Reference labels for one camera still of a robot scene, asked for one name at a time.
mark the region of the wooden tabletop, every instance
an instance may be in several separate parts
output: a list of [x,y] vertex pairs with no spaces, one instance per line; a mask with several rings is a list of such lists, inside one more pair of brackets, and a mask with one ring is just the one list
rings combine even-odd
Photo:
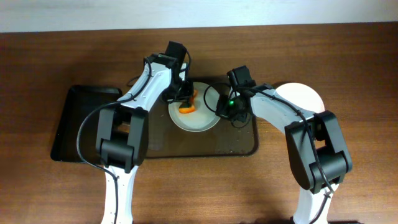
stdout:
[[[169,40],[191,75],[247,65],[257,83],[311,86],[338,117],[354,168],[329,220],[398,221],[398,23],[0,34],[0,222],[99,223],[104,174],[50,158],[71,85],[120,87]],[[251,157],[144,161],[134,223],[270,223],[290,218],[299,185],[285,137],[259,119]]]

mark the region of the dark tray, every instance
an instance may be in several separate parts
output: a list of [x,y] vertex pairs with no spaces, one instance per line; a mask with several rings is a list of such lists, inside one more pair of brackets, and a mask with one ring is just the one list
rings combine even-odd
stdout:
[[[213,83],[214,79],[195,79]],[[218,91],[226,91],[215,86]],[[98,106],[116,101],[122,95],[117,88],[75,85],[69,89],[62,117],[55,136],[51,158],[55,161],[81,162],[76,152],[76,136],[84,118]],[[90,162],[99,164],[95,151],[98,114],[86,124],[81,134],[80,148]],[[256,119],[242,129],[221,119],[216,126],[190,133],[177,127],[169,116],[167,105],[157,100],[149,113],[149,148],[147,159],[178,157],[250,156],[257,151]]]

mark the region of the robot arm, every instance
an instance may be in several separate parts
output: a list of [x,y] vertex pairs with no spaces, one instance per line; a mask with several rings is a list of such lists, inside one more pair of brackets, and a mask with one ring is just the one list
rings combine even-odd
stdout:
[[[116,223],[132,223],[131,201],[134,178],[148,148],[148,112],[159,96],[164,101],[189,98],[193,83],[186,80],[187,64],[183,63],[186,49],[170,42],[164,54],[152,54],[144,61],[144,71],[134,86],[119,101],[118,108],[100,111],[96,150],[104,168],[117,179],[117,192],[111,175],[106,176],[104,217],[101,223],[113,223],[118,198]],[[119,132],[116,127],[122,122],[130,123],[129,133]]]
[[[242,120],[243,116],[251,113],[270,122],[285,134],[290,168],[301,186],[297,211],[291,222],[327,224],[326,216],[331,202],[328,199],[333,194],[325,187],[312,151],[310,141],[314,139],[309,139],[306,135],[303,118],[314,134],[313,137],[318,141],[325,141],[325,146],[317,149],[316,153],[324,175],[334,191],[353,167],[336,116],[329,111],[314,113],[300,108],[281,97],[270,85],[256,86],[246,66],[228,72],[228,79],[231,91],[239,94],[235,94],[236,97],[232,99],[220,96],[216,113],[232,121]],[[295,111],[283,102],[290,103]]]

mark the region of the black cable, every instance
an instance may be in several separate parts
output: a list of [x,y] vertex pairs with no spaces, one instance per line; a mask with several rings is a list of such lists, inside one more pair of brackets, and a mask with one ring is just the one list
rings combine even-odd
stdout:
[[233,93],[235,93],[235,97],[238,96],[237,91],[236,91],[236,90],[232,90],[231,93],[229,93],[228,101],[230,101],[230,100],[232,99],[232,94],[233,94]]
[[189,70],[189,68],[191,67],[191,62],[192,62],[191,55],[189,54],[189,51],[187,50],[187,48],[185,48],[185,50],[187,51],[189,62],[188,62],[188,65],[185,68],[180,70],[180,72],[185,72],[185,71]]
[[[151,67],[151,65],[150,65],[150,61],[149,61],[149,59],[148,59],[147,57],[145,57],[144,60],[145,60],[145,62],[149,65],[149,74],[152,76],[152,67]],[[132,87],[134,84],[130,84],[130,83],[131,83],[132,81],[138,79],[139,77],[141,77],[141,75],[137,75],[136,77],[131,78],[131,79],[126,83],[126,86]]]
[[149,61],[148,58],[145,58],[145,61],[148,63],[149,73],[148,73],[148,77],[147,77],[146,82],[145,82],[144,85],[140,88],[140,90],[139,90],[136,94],[134,94],[134,95],[130,94],[130,97],[129,97],[128,99],[126,99],[126,100],[120,100],[120,101],[108,103],[108,104],[105,104],[105,105],[101,105],[100,107],[98,107],[98,108],[96,108],[95,110],[93,110],[90,114],[87,115],[87,117],[86,117],[86,118],[83,120],[83,122],[81,123],[81,125],[80,125],[80,127],[79,127],[79,131],[77,132],[77,137],[76,137],[76,150],[77,150],[77,153],[78,153],[80,159],[81,159],[84,163],[86,163],[86,164],[88,164],[88,165],[90,165],[90,166],[92,166],[92,167],[94,167],[94,168],[97,168],[97,169],[99,169],[99,170],[102,170],[103,172],[106,172],[107,174],[109,174],[109,175],[113,178],[114,189],[115,189],[115,198],[116,198],[116,211],[115,211],[115,213],[114,213],[114,221],[113,221],[113,223],[115,223],[115,224],[116,224],[116,220],[118,219],[118,210],[119,210],[119,196],[118,196],[118,178],[119,178],[119,177],[116,177],[112,172],[108,171],[107,169],[104,169],[103,167],[100,167],[100,166],[97,166],[96,164],[92,164],[92,163],[88,162],[88,161],[82,156],[82,154],[81,154],[81,152],[80,152],[81,131],[83,130],[83,127],[85,126],[85,124],[87,123],[87,121],[89,120],[89,118],[92,117],[95,113],[101,111],[101,110],[104,109],[104,108],[114,107],[114,106],[120,105],[121,103],[126,103],[126,102],[128,102],[128,101],[134,100],[135,97],[137,97],[137,96],[143,91],[143,89],[146,87],[146,85],[147,85],[148,82],[149,82],[149,79],[150,79],[151,76],[152,76],[152,67],[151,67],[151,65],[150,65],[150,61]]
[[213,113],[215,113],[216,111],[213,110],[213,109],[211,109],[211,108],[209,107],[209,105],[207,104],[207,102],[206,102],[206,93],[207,93],[207,90],[209,90],[211,87],[213,87],[213,86],[215,86],[215,85],[220,85],[220,84],[226,85],[226,86],[228,86],[228,88],[231,88],[231,85],[229,85],[229,84],[227,84],[227,83],[216,82],[216,83],[213,83],[213,84],[209,85],[209,86],[206,88],[205,92],[203,93],[203,101],[205,102],[206,107],[207,107],[211,112],[213,112]]
[[232,125],[232,127],[238,128],[238,129],[244,128],[244,127],[246,127],[246,126],[250,123],[252,117],[253,117],[253,115],[250,114],[250,117],[249,117],[249,119],[246,121],[246,123],[245,123],[244,125],[240,126],[240,127],[236,126],[236,125],[234,124],[234,121],[231,121],[231,125]]
[[318,211],[317,215],[310,222],[310,224],[314,224],[319,219],[319,217],[321,216],[321,214],[323,212],[323,209],[325,208],[325,205],[326,205],[326,202],[328,201],[328,198],[330,198],[330,196],[325,194],[325,198],[322,201],[321,207],[319,208],[319,211]]
[[289,103],[288,101],[285,101],[285,100],[282,100],[282,99],[280,99],[280,98],[278,98],[278,97],[275,97],[275,96],[272,96],[272,95],[270,95],[270,94],[264,93],[264,92],[261,91],[261,90],[257,90],[257,89],[255,89],[255,88],[248,88],[248,87],[239,87],[238,89],[241,89],[241,90],[249,90],[249,91],[254,91],[254,92],[256,92],[256,93],[263,94],[263,95],[266,96],[266,97],[269,97],[269,98],[271,98],[271,99],[273,99],[273,100],[279,101],[279,102],[281,102],[281,103],[287,105],[287,106],[290,107],[295,113],[297,113],[297,115],[300,116],[300,118],[303,120],[305,129],[307,130],[308,137],[310,138],[310,143],[311,143],[312,152],[313,152],[313,155],[314,155],[314,157],[315,157],[315,162],[316,162],[316,164],[317,164],[317,166],[318,166],[319,172],[321,173],[322,179],[323,179],[323,181],[325,182],[326,186],[327,186],[327,187],[329,188],[329,190],[330,190],[330,191],[329,191],[328,193],[326,193],[326,194],[327,194],[327,196],[329,196],[330,194],[335,193],[335,191],[334,191],[333,188],[331,187],[331,185],[330,185],[330,183],[329,183],[329,181],[328,181],[328,179],[327,179],[327,177],[326,177],[326,175],[325,175],[325,171],[324,171],[323,168],[322,168],[321,162],[319,161],[319,157],[318,157],[318,154],[317,154],[317,149],[316,149],[315,143],[314,143],[314,141],[313,141],[312,132],[311,132],[311,130],[310,130],[310,127],[309,127],[309,125],[308,125],[307,120],[305,119],[305,117],[304,117],[304,115],[301,113],[301,111],[298,110],[298,109],[296,109],[296,108],[295,108],[291,103]]

